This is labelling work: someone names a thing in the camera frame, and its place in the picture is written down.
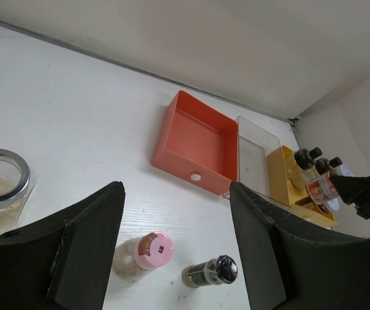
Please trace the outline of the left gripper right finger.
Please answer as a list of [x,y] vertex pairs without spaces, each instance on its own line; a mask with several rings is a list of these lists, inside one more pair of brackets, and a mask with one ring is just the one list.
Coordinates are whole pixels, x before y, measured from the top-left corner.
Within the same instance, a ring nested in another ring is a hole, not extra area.
[[370,309],[370,238],[317,226],[240,182],[230,205],[251,309]]

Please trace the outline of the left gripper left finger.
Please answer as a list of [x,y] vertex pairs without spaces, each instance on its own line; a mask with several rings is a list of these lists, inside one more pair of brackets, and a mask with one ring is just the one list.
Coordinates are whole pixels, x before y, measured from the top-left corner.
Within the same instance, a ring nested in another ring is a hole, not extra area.
[[0,236],[0,309],[101,309],[125,202],[109,183]]

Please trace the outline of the dark sauce jar white lid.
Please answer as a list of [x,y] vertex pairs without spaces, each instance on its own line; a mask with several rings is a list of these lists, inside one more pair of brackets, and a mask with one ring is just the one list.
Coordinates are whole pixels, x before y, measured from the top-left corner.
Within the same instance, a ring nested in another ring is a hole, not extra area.
[[313,207],[322,214],[329,214],[331,212],[338,211],[340,208],[340,204],[337,199],[333,199],[322,204],[313,203]]

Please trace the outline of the pink sauce jar white lid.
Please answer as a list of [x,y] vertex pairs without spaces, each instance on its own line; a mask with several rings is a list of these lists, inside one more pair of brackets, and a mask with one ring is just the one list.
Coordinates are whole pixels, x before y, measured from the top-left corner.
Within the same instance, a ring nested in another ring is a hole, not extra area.
[[325,202],[339,197],[338,191],[335,189],[332,181],[329,179],[331,176],[348,176],[353,177],[354,174],[345,166],[340,165],[330,171],[327,171],[305,184],[310,199],[321,205]]

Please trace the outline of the white-powder bottle black pump cap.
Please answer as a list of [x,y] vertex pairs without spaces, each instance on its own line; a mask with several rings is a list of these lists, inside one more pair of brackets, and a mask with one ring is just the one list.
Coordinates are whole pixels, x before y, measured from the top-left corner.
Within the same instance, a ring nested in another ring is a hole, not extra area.
[[331,160],[328,160],[327,158],[319,158],[315,162],[315,169],[319,175],[323,175],[328,171],[331,171],[338,166],[341,166],[342,160],[339,157],[335,157]]

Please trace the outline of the brown-spice bottle black pump cap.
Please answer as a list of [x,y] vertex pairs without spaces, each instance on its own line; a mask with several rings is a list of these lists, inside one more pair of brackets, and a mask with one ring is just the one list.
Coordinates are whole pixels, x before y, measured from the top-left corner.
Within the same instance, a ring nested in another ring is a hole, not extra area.
[[285,159],[287,179],[298,190],[304,190],[305,184],[314,178],[312,171],[316,158],[322,155],[322,150],[315,147],[311,150],[299,149]]

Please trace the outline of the small black pepper grinder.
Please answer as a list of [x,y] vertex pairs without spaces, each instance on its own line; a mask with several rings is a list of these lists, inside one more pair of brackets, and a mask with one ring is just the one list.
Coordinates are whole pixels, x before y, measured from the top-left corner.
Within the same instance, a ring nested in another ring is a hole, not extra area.
[[232,284],[238,277],[238,266],[228,255],[190,265],[182,271],[183,283],[192,289],[209,285]]

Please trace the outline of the pink cap spice bottle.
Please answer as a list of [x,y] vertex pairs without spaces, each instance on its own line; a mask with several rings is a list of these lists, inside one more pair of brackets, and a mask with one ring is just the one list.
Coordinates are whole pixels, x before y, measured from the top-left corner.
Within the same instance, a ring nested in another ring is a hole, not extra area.
[[174,254],[174,244],[164,232],[150,232],[118,245],[112,268],[116,275],[135,282],[167,265]]

